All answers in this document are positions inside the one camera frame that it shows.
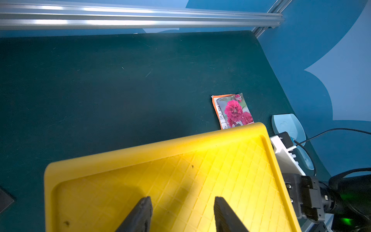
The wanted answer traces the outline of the orange seed bag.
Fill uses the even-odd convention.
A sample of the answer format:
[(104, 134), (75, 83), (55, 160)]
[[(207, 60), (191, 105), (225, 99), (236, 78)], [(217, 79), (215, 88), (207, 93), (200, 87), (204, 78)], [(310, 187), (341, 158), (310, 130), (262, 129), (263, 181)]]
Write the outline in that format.
[(228, 121), (225, 120), (225, 117), (223, 115), (223, 112), (217, 102), (218, 99), (220, 98), (224, 98), (224, 97), (230, 97), (230, 96), (234, 96), (234, 94), (225, 94), (225, 95), (212, 95), (211, 98), (212, 98), (212, 103), (213, 103), (213, 107), (214, 107), (214, 110), (218, 116), (218, 120), (219, 120), (219, 125), (221, 127), (222, 130), (225, 130), (225, 129), (228, 129), (229, 128), (229, 124), (228, 124)]

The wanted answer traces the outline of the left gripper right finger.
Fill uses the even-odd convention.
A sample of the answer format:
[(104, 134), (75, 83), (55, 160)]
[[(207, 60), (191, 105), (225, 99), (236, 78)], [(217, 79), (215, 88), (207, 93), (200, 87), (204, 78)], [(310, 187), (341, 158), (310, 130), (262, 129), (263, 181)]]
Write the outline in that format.
[(214, 218), (217, 232), (249, 232), (223, 197), (215, 197)]

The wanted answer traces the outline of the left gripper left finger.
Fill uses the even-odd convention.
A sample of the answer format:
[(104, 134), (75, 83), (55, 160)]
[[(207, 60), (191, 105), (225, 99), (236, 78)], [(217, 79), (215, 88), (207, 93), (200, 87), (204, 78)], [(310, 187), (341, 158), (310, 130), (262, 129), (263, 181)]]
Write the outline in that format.
[(139, 200), (123, 220), (116, 232), (149, 232), (153, 214), (152, 201), (149, 196)]

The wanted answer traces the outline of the pink flower seed bag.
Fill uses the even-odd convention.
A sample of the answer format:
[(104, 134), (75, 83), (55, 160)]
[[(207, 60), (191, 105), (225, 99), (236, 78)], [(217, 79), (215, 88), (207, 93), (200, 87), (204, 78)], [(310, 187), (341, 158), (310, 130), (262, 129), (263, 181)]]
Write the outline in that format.
[(254, 123), (242, 93), (220, 98), (217, 102), (228, 121), (229, 129)]

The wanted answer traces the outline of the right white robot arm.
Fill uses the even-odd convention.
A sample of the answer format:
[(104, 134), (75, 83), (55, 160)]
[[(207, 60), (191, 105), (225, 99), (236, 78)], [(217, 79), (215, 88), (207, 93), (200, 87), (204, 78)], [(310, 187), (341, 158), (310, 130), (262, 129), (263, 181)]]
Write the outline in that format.
[(332, 214), (334, 232), (369, 232), (370, 172), (370, 168), (350, 170), (333, 176), (328, 183), (299, 174), (283, 174), (283, 178), (298, 219), (322, 224), (325, 215)]

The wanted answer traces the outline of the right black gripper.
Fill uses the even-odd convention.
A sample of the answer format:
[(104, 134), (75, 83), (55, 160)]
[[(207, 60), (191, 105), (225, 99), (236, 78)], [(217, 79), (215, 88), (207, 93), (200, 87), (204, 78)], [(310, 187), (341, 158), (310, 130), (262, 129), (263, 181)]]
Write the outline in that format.
[(283, 178), (298, 219), (321, 223), (326, 214), (342, 212), (340, 195), (317, 178), (299, 174), (283, 174)]

